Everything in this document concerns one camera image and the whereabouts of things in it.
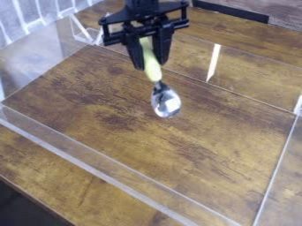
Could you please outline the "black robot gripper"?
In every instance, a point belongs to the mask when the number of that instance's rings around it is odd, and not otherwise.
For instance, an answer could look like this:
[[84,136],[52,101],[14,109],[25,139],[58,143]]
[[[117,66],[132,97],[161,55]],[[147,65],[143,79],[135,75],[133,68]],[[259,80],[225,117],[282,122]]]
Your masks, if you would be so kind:
[[132,64],[139,71],[145,69],[139,37],[152,35],[156,60],[164,64],[169,55],[173,30],[188,27],[187,7],[187,0],[125,0],[123,9],[97,21],[102,28],[104,45],[124,43]]

